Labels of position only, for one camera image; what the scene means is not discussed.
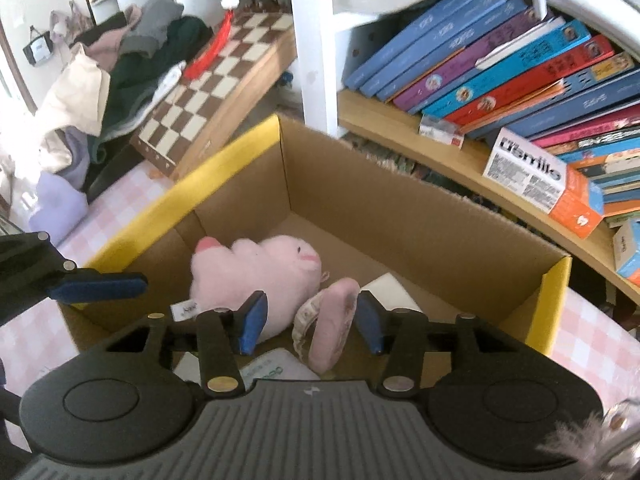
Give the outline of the pink plush toy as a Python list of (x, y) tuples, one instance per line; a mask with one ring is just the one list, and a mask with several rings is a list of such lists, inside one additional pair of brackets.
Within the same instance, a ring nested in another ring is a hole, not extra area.
[(320, 289), (321, 258), (300, 238), (278, 235), (259, 243), (240, 238), (229, 247), (206, 236), (191, 260), (190, 298), (201, 311), (239, 309), (256, 290), (267, 296), (266, 324), (258, 341), (280, 335), (297, 310)]

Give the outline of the cream wrist watch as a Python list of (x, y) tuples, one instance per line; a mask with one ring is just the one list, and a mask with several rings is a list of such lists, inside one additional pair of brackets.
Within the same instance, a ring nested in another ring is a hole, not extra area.
[(308, 352), (305, 350), (306, 336), (308, 335), (311, 327), (317, 322), (320, 314), (321, 299), (324, 294), (323, 290), (320, 290), (318, 294), (309, 298), (296, 312), (293, 321), (292, 328), (292, 343), (293, 348), (302, 361), (306, 361)]

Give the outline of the orange white medicine box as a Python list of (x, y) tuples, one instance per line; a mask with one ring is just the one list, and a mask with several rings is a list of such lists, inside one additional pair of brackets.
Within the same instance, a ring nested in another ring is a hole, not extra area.
[(640, 285), (640, 226), (627, 220), (613, 236), (615, 270), (632, 284)]

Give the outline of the wooden chess board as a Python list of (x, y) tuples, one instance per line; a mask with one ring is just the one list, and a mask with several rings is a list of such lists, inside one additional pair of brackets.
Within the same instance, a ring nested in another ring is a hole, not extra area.
[(181, 78), (131, 138), (158, 171), (179, 181), (218, 152), (296, 59), (293, 17), (243, 12), (198, 78)]

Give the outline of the white tape roll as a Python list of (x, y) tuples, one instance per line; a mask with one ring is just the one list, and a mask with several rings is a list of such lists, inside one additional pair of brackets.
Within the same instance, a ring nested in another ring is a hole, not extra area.
[[(199, 382), (201, 380), (198, 358), (186, 353), (178, 362), (174, 373), (183, 380)], [(296, 356), (283, 348), (270, 350), (240, 368), (244, 386), (253, 385), (257, 379), (269, 380), (319, 380), (317, 374), (299, 361)]]

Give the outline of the white rectangular eraser block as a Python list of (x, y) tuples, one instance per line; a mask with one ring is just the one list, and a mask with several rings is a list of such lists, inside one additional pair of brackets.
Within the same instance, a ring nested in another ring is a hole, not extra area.
[(421, 309), (413, 300), (405, 287), (400, 284), (393, 274), (385, 273), (362, 288), (364, 292), (370, 292), (387, 311), (406, 309), (420, 312)]

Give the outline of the yellow cardboard box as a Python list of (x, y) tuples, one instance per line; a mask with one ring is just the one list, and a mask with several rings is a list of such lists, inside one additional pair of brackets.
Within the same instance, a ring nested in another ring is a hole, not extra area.
[(293, 119), (271, 116), (175, 184), (90, 261), (140, 272), (146, 293), (62, 306), (87, 349), (183, 300), (198, 240), (229, 244), (288, 234), (320, 254), (331, 278), (393, 272), (428, 313), (471, 313), (550, 354), (570, 257), (467, 198), (395, 174)]

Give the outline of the pink small case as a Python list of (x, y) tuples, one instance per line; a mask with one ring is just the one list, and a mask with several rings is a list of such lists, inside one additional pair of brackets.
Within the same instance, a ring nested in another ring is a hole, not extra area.
[(316, 374), (326, 374), (340, 359), (359, 293), (360, 286), (352, 278), (341, 278), (322, 292), (308, 352), (308, 365)]

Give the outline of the pink cartoon table mat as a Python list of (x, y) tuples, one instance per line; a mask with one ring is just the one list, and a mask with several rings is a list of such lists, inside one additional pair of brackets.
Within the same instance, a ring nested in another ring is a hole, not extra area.
[(216, 156), (113, 237), (88, 266), (143, 273), (131, 300), (82, 308), (37, 304), (1, 332), (9, 389), (108, 334), (186, 299), (204, 236), (229, 244), (288, 234), (318, 252), (332, 280), (396, 276), (433, 320), (477, 315), (584, 378), (612, 406), (639, 394), (639, 345), (567, 287), (559, 249), (483, 206), (395, 174), (357, 153), (304, 162), (273, 146), (250, 162)]

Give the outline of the pile of clothes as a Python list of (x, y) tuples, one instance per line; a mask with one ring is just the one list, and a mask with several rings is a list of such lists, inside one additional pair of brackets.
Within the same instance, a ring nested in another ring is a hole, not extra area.
[(60, 244), (89, 210), (105, 145), (129, 136), (213, 37), (172, 0), (130, 6), (126, 24), (78, 42), (35, 114), (1, 107), (1, 213)]

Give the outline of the red tassel ornament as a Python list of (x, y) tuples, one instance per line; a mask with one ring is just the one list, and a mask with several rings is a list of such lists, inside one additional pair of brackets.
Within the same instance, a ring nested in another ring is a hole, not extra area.
[(234, 11), (238, 8), (240, 0), (220, 0), (220, 5), (224, 9), (224, 19), (218, 30), (204, 51), (186, 66), (183, 77), (189, 80), (197, 80), (213, 64), (215, 58), (224, 48), (230, 38)]

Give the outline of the row of books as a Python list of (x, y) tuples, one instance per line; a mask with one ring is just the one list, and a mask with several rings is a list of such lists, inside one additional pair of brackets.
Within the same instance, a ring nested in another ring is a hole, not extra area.
[(639, 65), (578, 20), (526, 0), (437, 0), (344, 81), (424, 127), (484, 138), (508, 127), (541, 145), (559, 124), (639, 95)]

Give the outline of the white shelf unit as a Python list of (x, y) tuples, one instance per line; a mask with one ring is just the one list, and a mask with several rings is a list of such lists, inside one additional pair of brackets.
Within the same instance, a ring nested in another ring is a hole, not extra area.
[[(205, 128), (204, 139), (195, 143), (177, 166), (159, 159), (151, 164), (157, 177), (177, 182), (204, 160), (219, 152), (242, 119), (257, 105), (286, 66), (299, 62), (306, 125), (338, 138), (347, 131), (391, 148), (429, 166), (444, 176), (491, 200), (543, 232), (555, 243), (588, 264), (632, 301), (639, 299), (638, 286), (615, 271), (613, 233), (598, 226), (582, 240), (536, 210), (525, 200), (484, 177), (489, 150), (476, 141), (462, 148), (446, 148), (418, 137), (418, 121), (385, 104), (343, 89), (344, 68), (354, 65), (352, 51), (373, 48), (373, 35), (383, 32), (385, 14), (362, 6), (343, 6), (338, 0), (292, 0), (295, 28), (267, 51), (264, 60), (250, 70), (244, 82), (224, 104), (214, 122)], [(583, 18), (632, 56), (639, 54), (639, 0), (546, 0), (552, 8)]]

